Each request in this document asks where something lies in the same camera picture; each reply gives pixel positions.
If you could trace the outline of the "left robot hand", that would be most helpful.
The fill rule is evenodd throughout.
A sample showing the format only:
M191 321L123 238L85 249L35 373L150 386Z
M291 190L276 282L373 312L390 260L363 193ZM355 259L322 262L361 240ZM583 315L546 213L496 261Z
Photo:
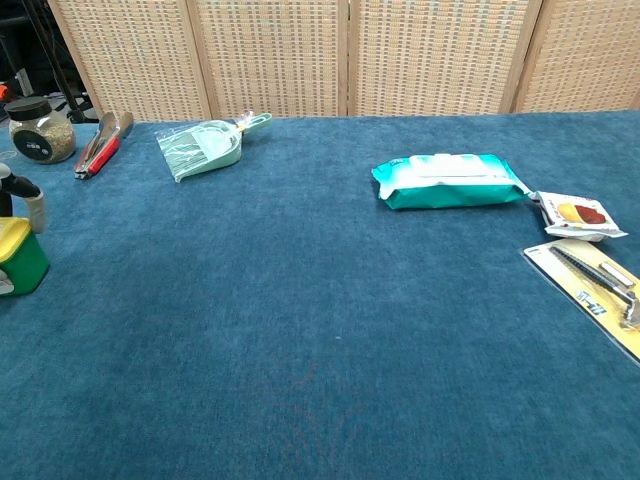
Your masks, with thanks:
M1 216L13 215L13 197L22 198L27 205L31 229L38 234L46 228L45 197L42 190L23 176L15 175L10 167L1 164Z

